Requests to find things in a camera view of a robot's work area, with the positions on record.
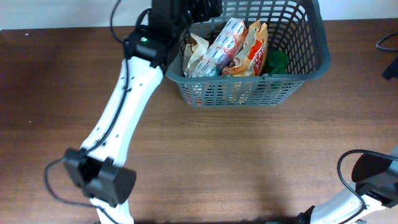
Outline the brown patterned snack pouch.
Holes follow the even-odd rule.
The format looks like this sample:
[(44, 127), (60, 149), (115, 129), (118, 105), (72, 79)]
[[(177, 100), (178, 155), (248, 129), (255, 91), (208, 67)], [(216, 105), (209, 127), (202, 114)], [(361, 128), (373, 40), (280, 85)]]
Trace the brown patterned snack pouch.
[(190, 77), (195, 67), (209, 48), (209, 42), (204, 38), (190, 34), (188, 43), (183, 51), (183, 73), (186, 77)]

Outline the Kleenex tissue multipack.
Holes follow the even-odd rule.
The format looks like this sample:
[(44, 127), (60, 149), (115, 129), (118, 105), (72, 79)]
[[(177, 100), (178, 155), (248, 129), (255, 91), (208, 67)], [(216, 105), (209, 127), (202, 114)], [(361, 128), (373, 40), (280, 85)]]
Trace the Kleenex tissue multipack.
[(189, 74), (190, 78), (217, 77), (243, 46), (248, 30), (241, 19), (230, 18)]

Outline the orange snack bag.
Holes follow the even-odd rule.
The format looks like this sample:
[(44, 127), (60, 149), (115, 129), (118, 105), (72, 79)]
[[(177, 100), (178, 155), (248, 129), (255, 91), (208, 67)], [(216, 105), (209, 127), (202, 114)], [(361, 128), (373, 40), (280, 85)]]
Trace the orange snack bag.
[[(257, 20), (248, 28), (248, 34), (241, 50), (223, 69), (224, 77), (258, 77), (267, 58), (267, 24)], [(225, 105), (252, 105), (264, 94), (264, 84), (235, 82), (228, 87)]]

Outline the green lid pale jar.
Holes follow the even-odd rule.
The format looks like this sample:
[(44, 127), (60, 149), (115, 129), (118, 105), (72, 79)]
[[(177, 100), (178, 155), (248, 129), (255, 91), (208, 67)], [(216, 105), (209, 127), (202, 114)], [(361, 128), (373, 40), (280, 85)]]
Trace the green lid pale jar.
[[(276, 74), (285, 74), (286, 71), (282, 68), (268, 68), (266, 73), (263, 75), (264, 78), (270, 78), (275, 76)], [(271, 80), (271, 89), (277, 90), (282, 85), (282, 81)]]

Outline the green lid spice jar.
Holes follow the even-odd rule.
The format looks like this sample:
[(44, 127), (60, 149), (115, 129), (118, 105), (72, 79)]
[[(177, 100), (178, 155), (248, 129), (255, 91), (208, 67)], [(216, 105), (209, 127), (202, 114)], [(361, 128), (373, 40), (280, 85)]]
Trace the green lid spice jar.
[(286, 69), (289, 64), (288, 56), (280, 50), (271, 49), (267, 54), (266, 71), (268, 68), (282, 68)]

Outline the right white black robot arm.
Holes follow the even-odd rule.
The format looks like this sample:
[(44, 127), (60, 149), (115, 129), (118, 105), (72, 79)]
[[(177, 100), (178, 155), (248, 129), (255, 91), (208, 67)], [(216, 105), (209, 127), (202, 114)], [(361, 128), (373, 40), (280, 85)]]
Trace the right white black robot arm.
[[(341, 173), (343, 160), (359, 154), (351, 182)], [(294, 223), (357, 223), (362, 217), (397, 205), (397, 148), (390, 154), (353, 149), (338, 159), (337, 174), (344, 189), (327, 202), (300, 213)]]

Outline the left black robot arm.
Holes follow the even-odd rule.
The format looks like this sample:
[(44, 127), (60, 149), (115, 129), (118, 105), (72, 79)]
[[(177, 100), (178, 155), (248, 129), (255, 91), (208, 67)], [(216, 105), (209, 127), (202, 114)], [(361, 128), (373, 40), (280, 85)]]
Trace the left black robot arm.
[(68, 148), (61, 162), (73, 183), (89, 198), (100, 223), (133, 223), (128, 198), (136, 173), (124, 167), (142, 112), (190, 26), (218, 17), (220, 0), (152, 1), (120, 43), (124, 59), (118, 82), (94, 130), (79, 149)]

